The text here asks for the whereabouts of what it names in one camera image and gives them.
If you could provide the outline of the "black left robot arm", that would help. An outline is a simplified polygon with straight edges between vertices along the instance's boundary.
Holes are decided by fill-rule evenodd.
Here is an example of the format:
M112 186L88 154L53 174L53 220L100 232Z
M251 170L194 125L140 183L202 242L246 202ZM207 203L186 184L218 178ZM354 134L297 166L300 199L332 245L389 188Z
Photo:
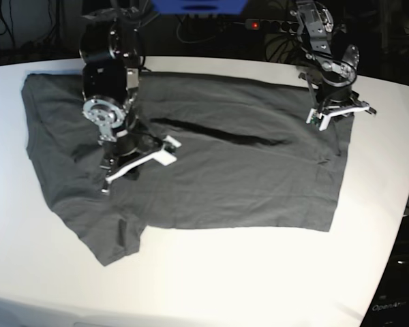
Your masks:
M346 26L336 25L331 12L319 1L295 1L291 14L299 24L301 49L316 70L307 80L318 87L318 107L355 104L358 95L352 86L360 54L357 46L348 43Z

